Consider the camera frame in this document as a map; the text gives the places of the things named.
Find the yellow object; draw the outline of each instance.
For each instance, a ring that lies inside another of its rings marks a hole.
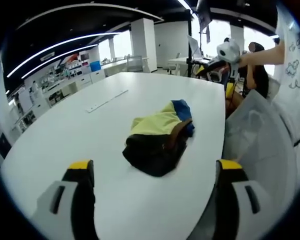
[[[226,85],[225,97],[231,98],[233,92],[235,90],[235,85],[232,82],[228,82]]]
[[[160,112],[135,118],[132,122],[130,136],[134,134],[169,135],[178,123],[181,123],[181,120],[177,116],[174,104],[170,101]]]
[[[87,169],[89,161],[90,159],[85,161],[76,161],[72,163],[68,169]]]
[[[200,66],[195,75],[198,75],[201,71],[205,70],[204,66]]]
[[[219,162],[222,165],[222,169],[242,169],[242,166],[236,161],[220,159]]]

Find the human arm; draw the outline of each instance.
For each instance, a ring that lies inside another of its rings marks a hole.
[[[246,74],[246,87],[248,89],[255,89],[257,87],[256,81],[254,79],[254,69],[251,65],[247,66],[247,74]]]
[[[247,53],[240,58],[239,68],[247,65],[281,65],[285,61],[285,42],[283,40],[269,50]]]

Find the conference table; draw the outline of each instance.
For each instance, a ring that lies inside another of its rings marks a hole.
[[[180,99],[190,107],[195,133],[187,140],[176,169],[153,177],[132,167],[122,151],[133,119]],[[222,85],[182,76],[122,72],[44,113],[12,146],[0,171],[16,206],[30,219],[38,197],[62,179],[71,163],[91,159],[99,239],[185,240],[214,188],[224,132]]]

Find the white pillar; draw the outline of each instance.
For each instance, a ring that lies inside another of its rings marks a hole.
[[[130,31],[130,40],[131,40],[131,51],[132,51],[132,56],[134,56],[135,53],[134,53],[134,42],[133,42],[133,39],[132,39],[132,31]]]
[[[245,50],[245,37],[244,37],[244,28],[238,27],[235,25],[230,25],[231,38],[236,41],[240,47],[240,52],[242,53]]]
[[[110,47],[111,58],[114,59],[116,57],[116,54],[115,54],[115,44],[114,44],[113,37],[109,39],[109,47]]]
[[[10,106],[6,95],[4,82],[4,73],[0,64],[0,128],[11,146],[15,143],[11,130],[13,128],[12,118],[10,115]]]
[[[131,23],[132,52],[134,56],[149,58],[151,72],[157,70],[157,53],[154,21],[146,18]]]

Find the ceiling light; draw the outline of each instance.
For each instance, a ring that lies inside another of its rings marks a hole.
[[[40,64],[39,66],[36,66],[34,69],[32,69],[31,71],[29,71],[28,73],[26,73],[25,75],[23,75],[23,76],[21,77],[21,79],[24,79],[26,76],[28,76],[29,74],[31,74],[33,71],[37,70],[38,68],[41,68],[43,65],[45,65],[45,64],[47,64],[47,63],[49,63],[49,62],[51,62],[51,61],[53,61],[53,60],[56,60],[57,58],[60,58],[60,57],[62,57],[62,56],[64,56],[64,55],[68,55],[68,54],[73,53],[73,52],[80,51],[80,50],[82,50],[82,49],[87,49],[87,48],[91,48],[91,47],[95,47],[95,46],[98,46],[98,44],[92,44],[92,45],[89,45],[89,46],[80,47],[80,48],[77,48],[77,49],[75,49],[75,50],[72,50],[72,51],[68,51],[68,52],[66,52],[66,53],[63,53],[63,54],[61,54],[61,55],[59,55],[59,56],[55,56],[54,58],[51,58],[50,60],[45,61],[44,63]]]
[[[29,62],[31,59],[34,59],[36,56],[48,51],[48,50],[51,50],[57,46],[60,46],[62,44],[67,44],[67,43],[70,43],[70,42],[73,42],[73,41],[76,41],[76,40],[80,40],[80,39],[85,39],[85,38],[91,38],[91,37],[96,37],[96,36],[103,36],[103,35],[116,35],[116,34],[119,34],[120,32],[105,32],[105,33],[97,33],[97,34],[90,34],[90,35],[85,35],[85,36],[79,36],[79,37],[75,37],[75,38],[72,38],[72,39],[69,39],[69,40],[66,40],[66,41],[62,41],[62,42],[59,42],[53,46],[50,46],[50,47],[47,47],[43,50],[41,50],[40,52],[36,53],[35,55],[32,55],[31,57],[29,57],[28,59],[26,59],[25,61],[23,61],[22,63],[20,63],[15,69],[13,69],[8,75],[7,77],[9,78],[12,74],[14,74],[15,71],[17,71],[19,68],[21,68],[24,64],[26,64],[27,62]]]
[[[294,25],[295,25],[295,22],[292,21],[292,22],[290,23],[290,25],[289,25],[289,30],[291,30],[291,29],[294,27]]]
[[[185,8],[185,9],[188,9],[191,11],[191,14],[192,14],[192,9],[191,7],[188,5],[188,3],[186,3],[185,0],[178,0],[178,2]]]
[[[269,38],[271,38],[271,39],[277,39],[277,38],[279,38],[279,35],[269,36]]]

